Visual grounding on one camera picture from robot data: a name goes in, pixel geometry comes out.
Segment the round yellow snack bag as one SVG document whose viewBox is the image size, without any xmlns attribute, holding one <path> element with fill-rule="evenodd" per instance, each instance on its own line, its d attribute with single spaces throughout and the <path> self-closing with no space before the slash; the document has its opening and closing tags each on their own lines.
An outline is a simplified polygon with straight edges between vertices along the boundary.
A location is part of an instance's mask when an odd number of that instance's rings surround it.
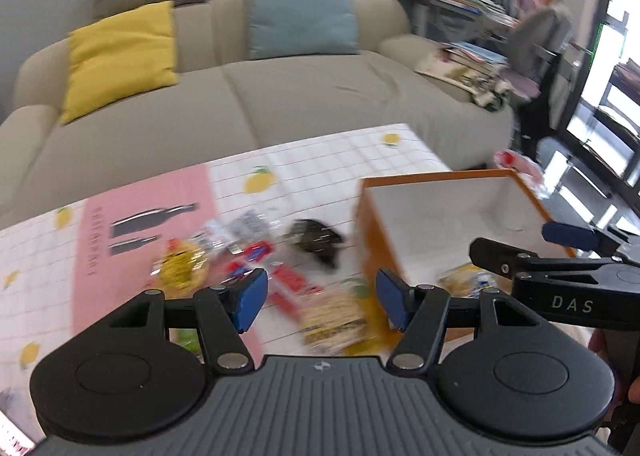
<svg viewBox="0 0 640 456">
<path fill-rule="evenodd" d="M 171 239 L 154 262 L 151 280 L 168 299 L 192 296 L 205 284 L 209 271 L 206 251 L 190 239 Z"/>
</svg>

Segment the red blue snack packet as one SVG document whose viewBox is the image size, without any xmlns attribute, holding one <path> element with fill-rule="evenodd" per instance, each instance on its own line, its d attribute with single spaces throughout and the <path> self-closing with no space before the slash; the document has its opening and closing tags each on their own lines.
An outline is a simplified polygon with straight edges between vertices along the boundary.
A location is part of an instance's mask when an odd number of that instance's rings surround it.
<svg viewBox="0 0 640 456">
<path fill-rule="evenodd" d="M 227 280 L 240 279 L 254 268 L 260 268 L 262 261 L 267 260 L 273 253 L 270 242 L 260 241 L 245 247 L 224 266 Z"/>
</svg>

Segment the yellow cracker snack pack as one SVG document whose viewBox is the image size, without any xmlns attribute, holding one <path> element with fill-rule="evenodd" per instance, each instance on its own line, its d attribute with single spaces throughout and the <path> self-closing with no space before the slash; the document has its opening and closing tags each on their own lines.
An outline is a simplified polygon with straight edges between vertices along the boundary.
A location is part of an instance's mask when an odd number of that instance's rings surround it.
<svg viewBox="0 0 640 456">
<path fill-rule="evenodd" d="M 374 312 L 368 283 L 352 277 L 300 298 L 297 317 L 311 353 L 357 356 L 384 348 L 373 324 Z"/>
</svg>

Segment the orange cardboard box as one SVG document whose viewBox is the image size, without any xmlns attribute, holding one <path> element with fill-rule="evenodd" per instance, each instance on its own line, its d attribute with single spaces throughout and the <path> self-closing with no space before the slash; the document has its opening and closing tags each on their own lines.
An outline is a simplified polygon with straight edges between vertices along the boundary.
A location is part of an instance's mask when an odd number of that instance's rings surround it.
<svg viewBox="0 0 640 456">
<path fill-rule="evenodd" d="M 469 262 L 469 246 L 478 237 L 541 256 L 573 257 L 574 250 L 542 238 L 550 220 L 511 170 L 373 177 L 360 184 L 354 243 L 371 291 L 379 269 L 394 271 L 410 285 L 436 284 Z"/>
</svg>

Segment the clear black-print snack packet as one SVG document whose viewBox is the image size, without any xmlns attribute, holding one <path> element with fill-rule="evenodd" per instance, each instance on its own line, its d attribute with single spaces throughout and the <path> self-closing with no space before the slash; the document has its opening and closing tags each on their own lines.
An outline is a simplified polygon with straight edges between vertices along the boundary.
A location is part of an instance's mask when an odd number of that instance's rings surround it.
<svg viewBox="0 0 640 456">
<path fill-rule="evenodd" d="M 273 242 L 282 230 L 282 222 L 273 213 L 250 208 L 228 224 L 228 230 L 242 249 L 258 242 Z"/>
</svg>

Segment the dark green snack packet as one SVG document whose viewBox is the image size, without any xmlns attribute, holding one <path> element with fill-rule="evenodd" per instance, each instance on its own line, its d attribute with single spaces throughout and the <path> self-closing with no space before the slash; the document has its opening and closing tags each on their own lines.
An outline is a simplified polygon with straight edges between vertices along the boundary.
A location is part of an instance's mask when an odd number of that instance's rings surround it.
<svg viewBox="0 0 640 456">
<path fill-rule="evenodd" d="M 327 224 L 314 219 L 296 219 L 284 237 L 292 246 L 311 255 L 325 268 L 337 268 L 338 252 L 344 246 L 345 239 Z"/>
</svg>

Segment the red white plastic bag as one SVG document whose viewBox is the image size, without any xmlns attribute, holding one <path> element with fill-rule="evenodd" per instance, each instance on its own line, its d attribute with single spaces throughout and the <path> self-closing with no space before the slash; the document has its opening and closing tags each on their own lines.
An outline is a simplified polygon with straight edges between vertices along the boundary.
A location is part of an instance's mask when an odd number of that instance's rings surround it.
<svg viewBox="0 0 640 456">
<path fill-rule="evenodd" d="M 544 184 L 544 173 L 530 158 L 506 149 L 494 154 L 494 164 L 497 168 L 514 171 L 539 199 L 549 197 L 550 193 Z"/>
</svg>

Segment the black metal rack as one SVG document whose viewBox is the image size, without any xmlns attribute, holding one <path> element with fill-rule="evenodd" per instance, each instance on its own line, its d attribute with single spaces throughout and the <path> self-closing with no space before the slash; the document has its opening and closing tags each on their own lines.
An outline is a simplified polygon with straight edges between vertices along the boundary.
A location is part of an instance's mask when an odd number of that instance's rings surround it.
<svg viewBox="0 0 640 456">
<path fill-rule="evenodd" d="M 613 179 L 639 191 L 639 92 L 620 72 L 639 57 L 638 19 L 627 10 L 606 16 L 589 74 L 566 131 Z"/>
</svg>

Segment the pink checked lemon tablecloth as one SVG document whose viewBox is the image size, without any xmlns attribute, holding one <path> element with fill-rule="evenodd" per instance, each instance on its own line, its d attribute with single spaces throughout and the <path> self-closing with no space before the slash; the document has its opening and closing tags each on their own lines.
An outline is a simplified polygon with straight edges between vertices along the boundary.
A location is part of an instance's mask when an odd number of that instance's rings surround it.
<svg viewBox="0 0 640 456">
<path fill-rule="evenodd" d="M 35 365 L 153 286 L 171 239 L 254 208 L 282 229 L 314 218 L 342 234 L 364 178 L 433 172 L 442 160 L 405 124 L 268 146 L 179 169 L 53 209 L 1 233 L 1 412 L 41 439 L 28 380 Z"/>
</svg>

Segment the stack of magazines on sofa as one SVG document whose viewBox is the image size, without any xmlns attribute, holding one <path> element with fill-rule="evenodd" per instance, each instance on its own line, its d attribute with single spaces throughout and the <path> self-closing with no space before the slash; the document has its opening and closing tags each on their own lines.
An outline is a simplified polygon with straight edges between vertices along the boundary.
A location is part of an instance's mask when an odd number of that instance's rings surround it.
<svg viewBox="0 0 640 456">
<path fill-rule="evenodd" d="M 428 53 L 413 71 L 445 88 L 460 89 L 475 105 L 497 113 L 512 91 L 512 85 L 501 77 L 507 66 L 502 54 L 469 42 L 454 42 Z"/>
</svg>

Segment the beige fabric sofa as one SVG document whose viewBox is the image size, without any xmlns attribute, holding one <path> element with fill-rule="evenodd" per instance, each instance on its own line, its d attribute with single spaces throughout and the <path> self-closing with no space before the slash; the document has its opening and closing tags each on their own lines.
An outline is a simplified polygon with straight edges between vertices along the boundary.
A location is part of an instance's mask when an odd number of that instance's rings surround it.
<svg viewBox="0 0 640 456">
<path fill-rule="evenodd" d="M 2 224 L 179 168 L 366 127 L 407 124 L 457 170 L 510 144 L 510 109 L 489 112 L 416 72 L 435 45 L 410 32 L 397 0 L 352 0 L 356 54 L 268 60 L 248 56 L 249 4 L 178 8 L 178 83 L 66 125 L 66 42 L 28 58 L 1 126 Z"/>
</svg>

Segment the grey office chair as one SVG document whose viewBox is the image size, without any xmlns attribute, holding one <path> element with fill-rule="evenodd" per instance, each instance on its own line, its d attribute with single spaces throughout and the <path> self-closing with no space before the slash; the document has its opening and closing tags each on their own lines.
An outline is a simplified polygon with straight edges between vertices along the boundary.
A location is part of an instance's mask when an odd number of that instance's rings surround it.
<svg viewBox="0 0 640 456">
<path fill-rule="evenodd" d="M 508 65 L 500 76 L 512 87 L 513 143 L 535 161 L 539 142 L 554 134 L 554 88 L 563 83 L 567 92 L 572 91 L 592 52 L 575 42 L 570 9 L 551 5 L 518 22 L 506 41 L 504 55 Z"/>
</svg>

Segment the yellow cushion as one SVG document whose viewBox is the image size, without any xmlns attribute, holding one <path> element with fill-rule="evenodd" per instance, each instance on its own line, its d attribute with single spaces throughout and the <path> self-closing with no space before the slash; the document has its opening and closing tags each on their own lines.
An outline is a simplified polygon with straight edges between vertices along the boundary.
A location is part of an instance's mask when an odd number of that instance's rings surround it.
<svg viewBox="0 0 640 456">
<path fill-rule="evenodd" d="M 171 1 L 79 27 L 68 34 L 67 50 L 63 125 L 119 100 L 179 83 Z"/>
</svg>

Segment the teal cushion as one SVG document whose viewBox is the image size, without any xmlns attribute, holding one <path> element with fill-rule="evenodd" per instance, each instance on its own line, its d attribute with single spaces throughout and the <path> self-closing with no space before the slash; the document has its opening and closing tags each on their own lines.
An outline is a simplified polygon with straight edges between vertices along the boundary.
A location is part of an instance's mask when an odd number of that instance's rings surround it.
<svg viewBox="0 0 640 456">
<path fill-rule="evenodd" d="M 252 60 L 356 54 L 359 30 L 352 0 L 250 0 Z"/>
</svg>

